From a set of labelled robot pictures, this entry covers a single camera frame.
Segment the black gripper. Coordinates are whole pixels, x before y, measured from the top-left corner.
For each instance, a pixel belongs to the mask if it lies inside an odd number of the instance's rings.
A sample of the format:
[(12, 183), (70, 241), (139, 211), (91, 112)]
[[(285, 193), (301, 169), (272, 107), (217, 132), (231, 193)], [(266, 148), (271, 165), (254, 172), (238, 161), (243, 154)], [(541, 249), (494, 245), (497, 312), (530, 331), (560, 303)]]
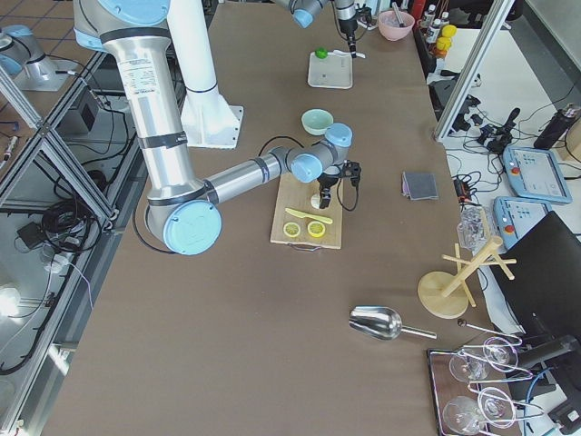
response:
[(340, 19), (340, 32), (344, 35), (346, 42), (349, 45), (351, 58), (357, 58), (356, 36), (357, 19), (351, 17), (350, 19)]
[(330, 189), (339, 182), (339, 173), (325, 173), (323, 172), (318, 178), (319, 183), (319, 199), (318, 208), (325, 209), (330, 206)]

